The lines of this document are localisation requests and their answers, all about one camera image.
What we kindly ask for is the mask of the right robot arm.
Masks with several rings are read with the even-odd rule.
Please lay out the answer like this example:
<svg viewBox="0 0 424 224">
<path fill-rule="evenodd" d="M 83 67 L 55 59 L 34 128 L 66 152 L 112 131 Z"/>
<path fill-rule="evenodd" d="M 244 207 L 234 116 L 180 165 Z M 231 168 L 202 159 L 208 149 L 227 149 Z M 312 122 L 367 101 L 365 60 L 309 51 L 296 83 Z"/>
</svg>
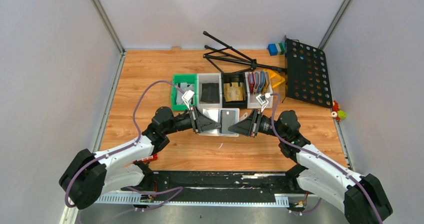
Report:
<svg viewBox="0 0 424 224">
<path fill-rule="evenodd" d="M 362 175 L 323 154 L 300 133 L 295 111 L 283 111 L 273 120 L 253 110 L 229 130 L 244 136 L 258 133 L 278 137 L 283 155 L 296 165 L 289 170 L 297 186 L 339 209 L 349 223 L 382 223 L 393 208 L 380 180 Z"/>
</svg>

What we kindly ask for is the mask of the dark grey credit card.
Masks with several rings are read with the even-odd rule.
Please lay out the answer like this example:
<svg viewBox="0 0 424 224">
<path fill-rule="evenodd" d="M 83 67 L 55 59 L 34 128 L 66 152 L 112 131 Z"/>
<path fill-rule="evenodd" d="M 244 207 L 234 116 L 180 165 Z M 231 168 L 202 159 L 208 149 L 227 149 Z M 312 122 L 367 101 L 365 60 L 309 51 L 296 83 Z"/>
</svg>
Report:
<svg viewBox="0 0 424 224">
<path fill-rule="evenodd" d="M 220 113 L 220 122 L 221 128 L 220 133 L 222 135 L 235 135 L 235 133 L 230 132 L 228 128 L 236 123 L 236 110 L 221 110 Z"/>
</svg>

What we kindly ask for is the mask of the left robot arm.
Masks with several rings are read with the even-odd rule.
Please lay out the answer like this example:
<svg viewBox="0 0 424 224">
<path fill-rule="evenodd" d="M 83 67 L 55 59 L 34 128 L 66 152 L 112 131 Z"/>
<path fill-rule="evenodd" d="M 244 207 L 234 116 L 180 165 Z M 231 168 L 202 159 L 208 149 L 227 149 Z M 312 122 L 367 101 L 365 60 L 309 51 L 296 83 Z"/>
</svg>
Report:
<svg viewBox="0 0 424 224">
<path fill-rule="evenodd" d="M 142 160 L 162 151 L 168 135 L 193 130 L 199 134 L 219 129 L 221 124 L 203 115 L 196 106 L 174 116 L 169 107 L 156 110 L 145 131 L 135 139 L 104 151 L 79 151 L 61 178 L 66 206 L 85 209 L 105 193 L 140 184 L 149 185 L 151 170 Z"/>
</svg>

